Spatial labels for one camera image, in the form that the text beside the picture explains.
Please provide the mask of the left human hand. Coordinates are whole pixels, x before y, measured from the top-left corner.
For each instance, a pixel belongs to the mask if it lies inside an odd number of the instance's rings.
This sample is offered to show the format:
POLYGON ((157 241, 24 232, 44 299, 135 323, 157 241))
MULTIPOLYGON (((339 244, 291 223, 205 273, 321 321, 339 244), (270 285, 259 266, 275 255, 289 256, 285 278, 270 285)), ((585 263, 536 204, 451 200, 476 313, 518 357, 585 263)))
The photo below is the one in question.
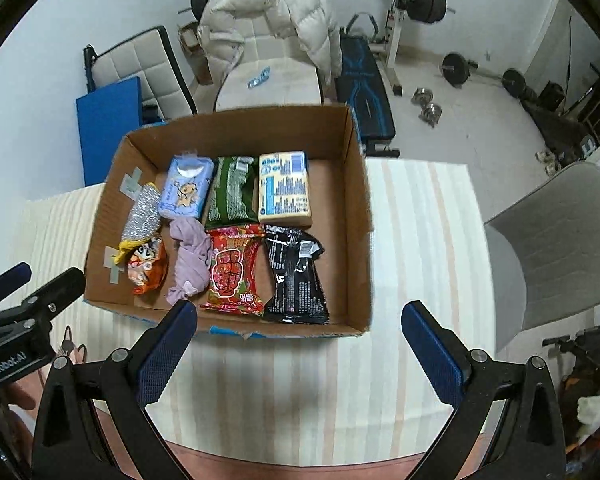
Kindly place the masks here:
POLYGON ((13 382, 6 387, 6 398, 9 404, 17 405, 25 411, 32 411, 36 408, 36 400, 27 392, 18 382, 13 382))

